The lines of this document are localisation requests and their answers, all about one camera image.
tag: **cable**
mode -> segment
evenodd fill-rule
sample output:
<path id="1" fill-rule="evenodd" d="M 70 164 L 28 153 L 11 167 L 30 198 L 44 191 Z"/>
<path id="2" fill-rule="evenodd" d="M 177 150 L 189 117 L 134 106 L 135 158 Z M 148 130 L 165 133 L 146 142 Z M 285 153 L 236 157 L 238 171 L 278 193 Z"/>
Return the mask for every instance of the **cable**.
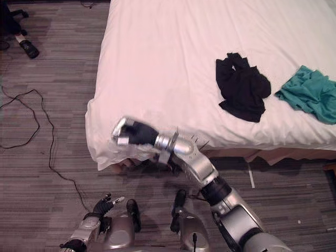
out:
<path id="1" fill-rule="evenodd" d="M 80 1 L 80 4 L 81 4 L 81 6 L 83 6 L 83 7 L 85 7 L 85 8 L 90 8 L 90 9 L 92 9 L 93 5 L 95 5 L 96 3 L 92 3 L 92 4 L 90 4 L 90 5 L 85 5 L 82 1 Z"/>
<path id="2" fill-rule="evenodd" d="M 201 194 L 201 192 L 199 191 L 197 194 L 191 194 L 188 197 L 193 199 L 193 200 L 206 201 L 205 199 L 200 198 L 200 194 Z"/>
<path id="3" fill-rule="evenodd" d="M 197 242 L 197 235 L 196 233 L 193 233 L 194 252 L 196 252 L 196 242 Z"/>
<path id="4" fill-rule="evenodd" d="M 85 203 L 84 203 L 84 201 L 83 201 L 83 197 L 82 197 L 81 193 L 80 193 L 79 190 L 78 190 L 78 186 L 77 186 L 76 181 L 73 180 L 73 179 L 71 179 L 71 178 L 64 177 L 61 173 L 59 173 L 58 171 L 56 171 L 56 170 L 53 168 L 53 166 L 51 165 L 51 157 L 52 157 L 52 152 L 53 152 L 52 150 L 53 150 L 54 142 L 55 142 L 55 133 L 54 133 L 54 131 L 55 131 L 55 126 L 54 126 L 54 124 L 51 122 L 50 117 L 49 117 L 47 111 L 46 111 L 45 108 L 44 108 L 44 99 L 43 99 L 42 94 L 40 94 L 40 92 L 38 92 L 36 89 L 32 89 L 32 90 L 29 91 L 29 92 L 18 94 L 16 97 L 11 97 L 11 96 L 9 96 L 9 95 L 4 91 L 4 87 L 3 87 L 3 86 L 1 86 L 1 90 L 2 90 L 3 94 L 4 94 L 6 97 L 8 97 L 8 98 L 11 99 L 11 101 L 9 101 L 9 102 L 3 104 L 2 106 L 0 106 L 0 110 L 3 109 L 5 106 L 11 104 L 13 101 L 17 100 L 17 101 L 19 101 L 22 105 L 24 105 L 26 108 L 28 108 L 30 111 L 33 112 L 34 119 L 35 119 L 35 121 L 36 121 L 36 123 L 37 123 L 37 128 L 36 128 L 36 130 L 34 131 L 34 133 L 31 135 L 31 137 L 28 139 L 27 142 L 25 142 L 25 143 L 23 143 L 23 144 L 18 144 L 18 145 L 13 145 L 13 146 L 8 146 L 8 147 L 3 146 L 3 145 L 0 143 L 0 148 L 2 148 L 2 149 L 12 149 L 12 148 L 16 148 L 16 147 L 25 146 L 25 145 L 27 145 L 27 144 L 34 138 L 34 136 L 36 135 L 36 133 L 39 131 L 39 129 L 40 129 L 40 124 L 39 124 L 39 122 L 38 122 L 38 120 L 37 120 L 37 118 L 36 118 L 35 111 L 34 111 L 31 107 L 29 107 L 27 104 L 25 104 L 24 102 L 22 102 L 22 101 L 19 99 L 19 97 L 25 96 L 25 95 L 27 95 L 27 94 L 29 94 L 29 93 L 32 93 L 32 92 L 37 93 L 37 94 L 41 97 L 41 108 L 42 108 L 44 114 L 46 115 L 47 120 L 48 120 L 48 122 L 49 122 L 49 124 L 51 125 L 51 128 L 52 128 L 52 131 L 51 131 L 52 141 L 51 141 L 51 145 L 50 145 L 50 149 L 49 149 L 49 162 L 48 162 L 48 167 L 49 167 L 49 169 L 50 169 L 52 172 L 55 172 L 61 179 L 63 179 L 63 180 L 67 180 L 67 181 L 71 181 L 71 182 L 74 184 L 75 189 L 76 189 L 76 191 L 77 191 L 77 193 L 78 193 L 78 196 L 79 196 L 79 198 L 80 198 L 80 202 L 81 202 L 82 206 L 85 208 L 86 211 L 90 212 L 89 208 L 85 205 Z"/>

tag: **floor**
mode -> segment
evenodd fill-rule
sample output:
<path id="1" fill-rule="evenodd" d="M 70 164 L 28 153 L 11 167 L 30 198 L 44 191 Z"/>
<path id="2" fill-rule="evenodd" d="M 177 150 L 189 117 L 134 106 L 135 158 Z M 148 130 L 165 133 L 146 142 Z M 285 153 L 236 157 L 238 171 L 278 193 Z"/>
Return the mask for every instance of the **floor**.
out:
<path id="1" fill-rule="evenodd" d="M 97 171 L 85 137 L 85 112 L 95 91 L 100 44 L 108 16 L 108 3 L 92 9 L 79 2 L 13 5 L 30 18 L 21 20 L 27 38 L 40 50 L 29 60 L 11 39 L 1 52 L 1 84 L 11 96 L 32 88 L 45 98 L 56 127 L 54 168 L 77 181 L 85 204 L 92 208 L 104 192 L 135 198 L 141 209 L 142 232 L 137 245 L 178 247 L 170 232 L 170 207 L 179 188 L 192 191 L 183 175 L 172 176 L 155 165 L 113 174 Z M 8 101 L 1 95 L 2 102 Z M 24 101 L 36 110 L 41 124 L 27 146 L 0 149 L 0 251 L 58 251 L 86 213 L 71 182 L 48 168 L 51 127 L 31 94 Z M 1 144 L 22 143 L 34 131 L 31 113 L 15 102 L 1 111 Z M 322 170 L 323 161 L 284 160 L 269 167 L 263 160 L 214 159 L 220 174 L 252 206 L 271 234 L 294 251 L 336 251 L 336 193 Z M 188 207 L 206 226 L 214 251 L 228 251 L 212 221 L 206 203 L 189 200 Z M 125 211 L 125 202 L 110 216 Z"/>

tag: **bed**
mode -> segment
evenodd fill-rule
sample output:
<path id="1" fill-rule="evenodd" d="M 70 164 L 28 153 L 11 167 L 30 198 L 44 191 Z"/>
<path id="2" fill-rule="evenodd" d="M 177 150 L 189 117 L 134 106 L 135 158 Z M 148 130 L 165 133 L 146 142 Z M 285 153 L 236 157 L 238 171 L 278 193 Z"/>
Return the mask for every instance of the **bed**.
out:
<path id="1" fill-rule="evenodd" d="M 301 65 L 336 80 L 335 1 L 113 0 L 101 45 L 86 137 L 98 169 L 145 160 L 148 146 L 116 146 L 122 116 L 197 139 L 208 156 L 336 158 L 336 124 L 274 96 Z M 216 59 L 247 57 L 271 82 L 259 123 L 219 107 Z"/>

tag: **chair leg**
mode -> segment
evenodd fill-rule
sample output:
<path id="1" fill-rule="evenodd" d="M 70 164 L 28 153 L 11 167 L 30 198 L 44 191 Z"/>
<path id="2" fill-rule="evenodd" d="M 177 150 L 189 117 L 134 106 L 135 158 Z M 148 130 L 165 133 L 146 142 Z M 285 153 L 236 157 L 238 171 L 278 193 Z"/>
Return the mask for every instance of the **chair leg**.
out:
<path id="1" fill-rule="evenodd" d="M 331 163 L 331 164 L 326 164 L 323 169 L 325 171 L 330 171 L 330 170 L 333 170 L 334 173 L 335 173 L 335 176 L 336 176 L 336 163 Z"/>
<path id="2" fill-rule="evenodd" d="M 22 30 L 21 30 L 21 34 L 22 34 L 23 36 L 27 36 L 28 32 L 27 32 L 26 30 L 22 29 Z"/>
<path id="3" fill-rule="evenodd" d="M 18 10 L 15 10 L 13 12 L 10 12 L 10 14 L 14 17 L 14 16 L 17 16 L 19 14 L 21 14 L 23 17 L 29 17 L 28 13 L 27 12 L 24 12 L 22 9 L 18 9 Z"/>

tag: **green shirt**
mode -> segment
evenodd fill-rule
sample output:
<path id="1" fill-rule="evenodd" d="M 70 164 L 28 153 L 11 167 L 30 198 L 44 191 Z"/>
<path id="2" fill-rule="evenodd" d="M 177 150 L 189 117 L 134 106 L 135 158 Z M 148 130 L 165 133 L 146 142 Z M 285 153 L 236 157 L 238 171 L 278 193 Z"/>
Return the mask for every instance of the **green shirt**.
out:
<path id="1" fill-rule="evenodd" d="M 336 123 L 336 81 L 319 71 L 301 66 L 275 93 L 295 110 L 311 113 L 324 123 Z"/>

